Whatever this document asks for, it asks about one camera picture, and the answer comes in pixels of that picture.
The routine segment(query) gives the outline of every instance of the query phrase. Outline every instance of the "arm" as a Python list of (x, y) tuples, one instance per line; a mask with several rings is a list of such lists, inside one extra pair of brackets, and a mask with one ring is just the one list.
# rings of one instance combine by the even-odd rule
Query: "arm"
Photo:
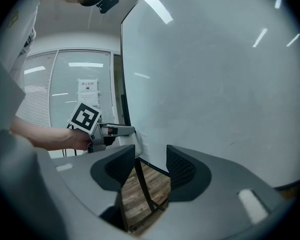
[(90, 138), (85, 132), (75, 129), (52, 128), (35, 125), (15, 117), (12, 123), (12, 133), (27, 138), (33, 146), (48, 151), (75, 149), (86, 150)]

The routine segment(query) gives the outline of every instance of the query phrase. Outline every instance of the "black cable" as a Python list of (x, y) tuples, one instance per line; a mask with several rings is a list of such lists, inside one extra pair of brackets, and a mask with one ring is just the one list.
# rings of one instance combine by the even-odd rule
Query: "black cable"
[(63, 154), (63, 157), (67, 157), (67, 149), (65, 148), (64, 150), (62, 149), (62, 154)]

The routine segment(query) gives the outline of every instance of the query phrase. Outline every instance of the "metal rod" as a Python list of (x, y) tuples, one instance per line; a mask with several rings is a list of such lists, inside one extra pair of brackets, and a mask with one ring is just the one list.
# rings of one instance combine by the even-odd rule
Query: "metal rod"
[(159, 173), (161, 173), (161, 174), (163, 174), (163, 175), (170, 178), (170, 173), (169, 172), (166, 172), (166, 171), (154, 166), (153, 164), (151, 164), (151, 163), (147, 162), (146, 160), (142, 159), (141, 157), (138, 157), (137, 159), (139, 159), (142, 163), (149, 166), (150, 168), (152, 168), (152, 169), (156, 170), (157, 172), (159, 172)]
[(153, 201), (153, 200), (151, 200), (151, 203), (154, 205), (154, 206), (156, 206), (159, 210), (161, 210), (161, 211), (165, 211), (166, 209), (165, 208), (163, 208), (163, 207), (161, 207), (159, 204), (157, 204), (155, 201)]
[(118, 194), (118, 202), (119, 202), (119, 209), (120, 209), (120, 212), (121, 212), (121, 218), (122, 218), (122, 221), (123, 221), (124, 231), (128, 232), (129, 227), (128, 227), (128, 222), (127, 222), (127, 218), (126, 218), (126, 214), (125, 214), (124, 202), (122, 200), (121, 191), (120, 191), (120, 194)]
[[(166, 198), (159, 206), (163, 206), (165, 204), (165, 202), (168, 201), (168, 198)], [(145, 216), (142, 220), (140, 220), (138, 223), (134, 224), (133, 226), (131, 226), (129, 228), (129, 230), (133, 230), (135, 228), (137, 228), (138, 226), (140, 226), (142, 223), (144, 223), (147, 219), (149, 219), (152, 215), (154, 215), (156, 213), (156, 211), (158, 211), (159, 208), (155, 208), (153, 212), (151, 212), (150, 214), (148, 214), (147, 216)]]
[(137, 175), (137, 177), (139, 179), (139, 183), (140, 183), (142, 192), (144, 194), (145, 200), (148, 203), (148, 206), (149, 206), (151, 212), (154, 212), (155, 211), (155, 207), (154, 207), (154, 205), (151, 202), (152, 199), (151, 199), (149, 190), (147, 188), (147, 183), (146, 183), (146, 180), (145, 180), (144, 172), (142, 171), (140, 160), (138, 160), (138, 159), (134, 160), (134, 168), (135, 168), (136, 175)]

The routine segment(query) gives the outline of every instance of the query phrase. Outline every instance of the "window blind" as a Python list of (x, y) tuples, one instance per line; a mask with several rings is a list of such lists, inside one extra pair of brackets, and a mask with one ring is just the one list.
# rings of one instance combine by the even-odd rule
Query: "window blind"
[(25, 99), (16, 115), (32, 124), (50, 126), (49, 81), (57, 52), (47, 52), (26, 58), (24, 64)]

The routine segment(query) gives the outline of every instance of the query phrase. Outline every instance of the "black mesh pad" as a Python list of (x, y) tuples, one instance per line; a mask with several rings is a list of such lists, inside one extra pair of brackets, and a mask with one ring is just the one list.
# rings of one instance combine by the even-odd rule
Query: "black mesh pad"
[(211, 182), (211, 171), (204, 163), (171, 145), (166, 146), (166, 167), (170, 173), (170, 202), (192, 201)]
[(95, 162), (90, 170), (91, 177), (101, 188), (119, 192), (135, 165), (135, 146)]

